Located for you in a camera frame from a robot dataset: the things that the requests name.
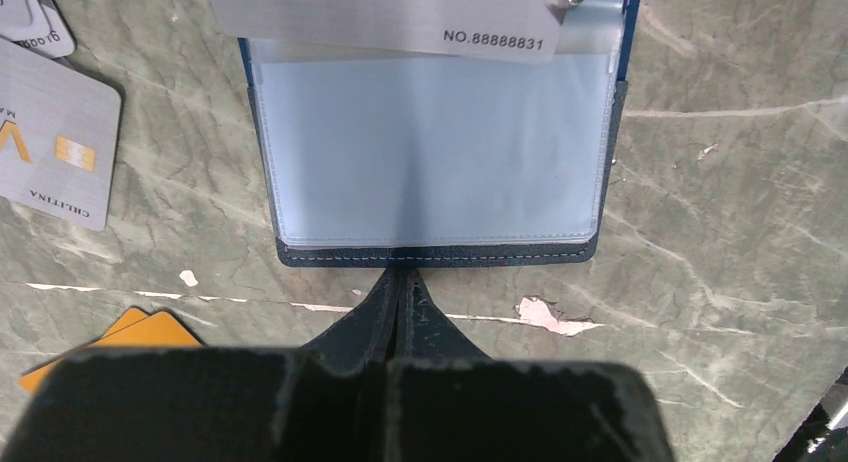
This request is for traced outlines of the blue leather card holder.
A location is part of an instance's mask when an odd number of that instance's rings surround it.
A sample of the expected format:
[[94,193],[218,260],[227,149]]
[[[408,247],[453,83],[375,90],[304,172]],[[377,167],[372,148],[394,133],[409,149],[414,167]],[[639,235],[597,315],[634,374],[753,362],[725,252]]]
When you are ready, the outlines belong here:
[[641,0],[586,0],[542,65],[239,42],[289,267],[580,263]]

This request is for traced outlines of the silver VIP card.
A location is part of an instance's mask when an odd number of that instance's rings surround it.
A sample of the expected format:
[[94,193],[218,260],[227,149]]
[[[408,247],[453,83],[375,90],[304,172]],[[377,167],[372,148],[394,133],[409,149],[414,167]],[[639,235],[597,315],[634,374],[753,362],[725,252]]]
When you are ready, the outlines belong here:
[[210,0],[233,36],[544,63],[572,0]]

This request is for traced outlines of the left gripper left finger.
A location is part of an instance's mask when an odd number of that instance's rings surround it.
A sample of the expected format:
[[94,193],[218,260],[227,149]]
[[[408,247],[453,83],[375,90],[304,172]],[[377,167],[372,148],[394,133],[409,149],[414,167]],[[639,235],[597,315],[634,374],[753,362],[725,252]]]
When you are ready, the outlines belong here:
[[401,274],[300,347],[96,347],[52,371],[5,461],[377,461]]

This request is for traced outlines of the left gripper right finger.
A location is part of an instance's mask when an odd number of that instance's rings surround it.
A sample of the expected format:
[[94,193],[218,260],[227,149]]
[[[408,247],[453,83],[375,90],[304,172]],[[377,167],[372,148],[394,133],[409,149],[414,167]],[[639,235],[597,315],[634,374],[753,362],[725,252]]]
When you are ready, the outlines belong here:
[[670,461],[653,392],[600,361],[494,360],[389,270],[396,344],[384,382],[388,461]]

